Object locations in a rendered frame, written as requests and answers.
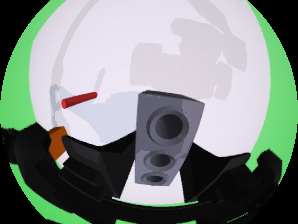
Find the red peg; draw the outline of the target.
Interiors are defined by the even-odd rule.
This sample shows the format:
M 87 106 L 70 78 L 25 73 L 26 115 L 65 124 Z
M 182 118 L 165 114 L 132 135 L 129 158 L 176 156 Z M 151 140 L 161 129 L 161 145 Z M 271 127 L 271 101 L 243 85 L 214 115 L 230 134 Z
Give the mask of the red peg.
M 73 105 L 81 104 L 81 103 L 84 103 L 84 101 L 93 100 L 93 99 L 97 99 L 96 92 L 88 92 L 88 93 L 85 93 L 85 95 L 72 96 L 72 97 L 69 97 L 69 99 L 65 97 L 65 99 L 61 100 L 61 107 L 65 109 L 65 108 L 71 107 L 71 105 L 73 107 Z

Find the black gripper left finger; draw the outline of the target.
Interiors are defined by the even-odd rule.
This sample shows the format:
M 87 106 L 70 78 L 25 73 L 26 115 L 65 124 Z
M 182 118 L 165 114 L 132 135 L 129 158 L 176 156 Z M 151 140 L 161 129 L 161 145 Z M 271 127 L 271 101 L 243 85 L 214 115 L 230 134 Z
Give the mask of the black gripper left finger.
M 124 192 L 126 180 L 134 164 L 134 151 L 136 151 L 136 129 L 129 135 L 121 137 L 112 143 L 93 145 L 85 141 L 74 139 L 72 136 L 63 136 L 63 145 L 68 156 L 97 169 L 104 175 L 104 179 L 114 198 L 120 198 Z

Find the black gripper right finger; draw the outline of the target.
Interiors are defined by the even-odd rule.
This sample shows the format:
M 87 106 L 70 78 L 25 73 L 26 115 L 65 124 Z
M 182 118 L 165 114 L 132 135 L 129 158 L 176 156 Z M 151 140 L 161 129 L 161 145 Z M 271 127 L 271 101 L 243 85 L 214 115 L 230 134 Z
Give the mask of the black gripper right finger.
M 192 148 L 180 168 L 184 204 L 198 201 L 197 196 L 216 183 L 223 172 L 246 164 L 250 155 L 250 152 L 245 152 L 241 155 L 218 157 L 201 148 L 201 145 L 198 147 L 198 144 L 193 141 Z

